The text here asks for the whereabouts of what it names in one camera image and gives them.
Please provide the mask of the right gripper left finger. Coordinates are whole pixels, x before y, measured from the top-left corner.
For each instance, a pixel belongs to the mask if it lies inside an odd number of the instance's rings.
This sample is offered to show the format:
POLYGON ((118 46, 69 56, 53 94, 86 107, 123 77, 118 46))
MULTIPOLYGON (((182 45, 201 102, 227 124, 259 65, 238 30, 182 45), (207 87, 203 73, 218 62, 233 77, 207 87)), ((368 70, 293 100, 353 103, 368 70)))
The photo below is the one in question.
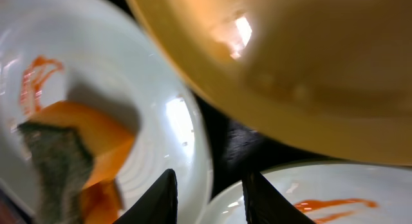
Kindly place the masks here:
POLYGON ((177 185, 175 171, 165 170, 114 224, 177 224, 177 185))

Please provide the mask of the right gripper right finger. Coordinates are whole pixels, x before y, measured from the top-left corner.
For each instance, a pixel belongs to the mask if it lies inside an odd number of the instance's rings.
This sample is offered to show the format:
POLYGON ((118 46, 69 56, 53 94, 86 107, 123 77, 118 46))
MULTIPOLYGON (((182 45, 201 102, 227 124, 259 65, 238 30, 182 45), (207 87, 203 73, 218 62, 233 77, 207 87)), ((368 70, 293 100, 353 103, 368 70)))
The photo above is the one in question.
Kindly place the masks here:
POLYGON ((241 182, 248 224, 315 224, 260 172, 248 171, 241 182))

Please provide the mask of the orange green scrub sponge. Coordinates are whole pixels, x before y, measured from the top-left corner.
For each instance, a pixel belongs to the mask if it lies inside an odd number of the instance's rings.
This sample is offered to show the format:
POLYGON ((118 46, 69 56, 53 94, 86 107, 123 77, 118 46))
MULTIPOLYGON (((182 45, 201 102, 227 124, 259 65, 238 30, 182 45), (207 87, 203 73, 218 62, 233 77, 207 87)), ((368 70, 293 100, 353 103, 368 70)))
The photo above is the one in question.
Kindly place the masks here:
POLYGON ((19 124, 39 184, 36 223, 112 223, 113 180, 135 142, 126 126, 91 107, 60 101, 19 124))

